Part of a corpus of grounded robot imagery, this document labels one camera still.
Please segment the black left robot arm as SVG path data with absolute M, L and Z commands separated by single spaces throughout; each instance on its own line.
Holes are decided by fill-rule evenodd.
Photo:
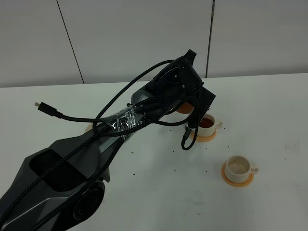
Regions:
M 193 68 L 196 53 L 160 63 L 162 70 L 136 91 L 116 114 L 100 112 L 89 131 L 55 141 L 24 159 L 0 200 L 3 231 L 65 231 L 99 208 L 110 180 L 109 166 L 121 146 L 138 130 L 184 102 L 199 106 L 203 82 Z

